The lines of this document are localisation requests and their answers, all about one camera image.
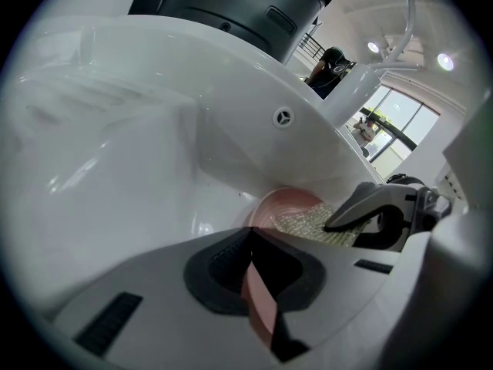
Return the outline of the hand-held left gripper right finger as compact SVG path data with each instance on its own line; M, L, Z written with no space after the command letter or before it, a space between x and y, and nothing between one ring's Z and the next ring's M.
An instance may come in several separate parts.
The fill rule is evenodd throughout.
M374 300L398 254L258 228L249 249L251 363L374 361L396 318Z

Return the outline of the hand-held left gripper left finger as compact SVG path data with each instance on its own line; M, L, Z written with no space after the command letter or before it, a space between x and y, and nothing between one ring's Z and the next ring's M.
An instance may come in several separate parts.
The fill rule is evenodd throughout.
M56 315L55 328L75 341L121 293L142 300L103 359L114 365L277 365L246 316L216 314L185 285L186 262L232 229L137 255L108 271Z

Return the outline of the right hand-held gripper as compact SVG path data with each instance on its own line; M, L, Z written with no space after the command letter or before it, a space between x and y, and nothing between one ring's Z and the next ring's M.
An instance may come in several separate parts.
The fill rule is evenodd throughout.
M361 233L353 247L387 250L404 229L409 237L431 232L451 211L450 199L419 183L363 182L327 219L324 230L342 232L377 217L379 231Z

